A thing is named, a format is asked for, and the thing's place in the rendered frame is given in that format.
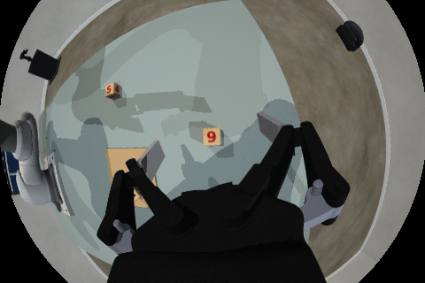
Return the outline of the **tan wooden block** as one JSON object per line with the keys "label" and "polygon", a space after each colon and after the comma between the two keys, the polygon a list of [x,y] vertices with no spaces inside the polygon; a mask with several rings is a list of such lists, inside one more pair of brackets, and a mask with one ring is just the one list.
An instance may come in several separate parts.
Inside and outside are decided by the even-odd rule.
{"label": "tan wooden block", "polygon": [[142,196],[140,190],[138,187],[134,187],[134,200],[138,200]]}
{"label": "tan wooden block", "polygon": [[221,145],[220,128],[203,128],[203,144],[204,146]]}
{"label": "tan wooden block", "polygon": [[120,96],[120,85],[112,82],[105,86],[105,97],[114,99]]}

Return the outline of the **tan flat mat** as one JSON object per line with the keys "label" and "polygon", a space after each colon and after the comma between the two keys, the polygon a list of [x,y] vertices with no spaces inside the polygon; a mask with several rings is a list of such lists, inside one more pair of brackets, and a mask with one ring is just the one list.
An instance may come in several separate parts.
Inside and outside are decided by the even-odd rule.
{"label": "tan flat mat", "polygon": [[[129,172],[129,169],[126,166],[126,163],[130,158],[135,158],[137,160],[146,149],[105,149],[106,150],[106,159],[108,165],[108,172],[110,177],[110,182],[112,185],[113,176],[118,170],[124,170],[124,172]],[[140,197],[135,201],[135,206],[150,208],[145,202],[143,197]]]}

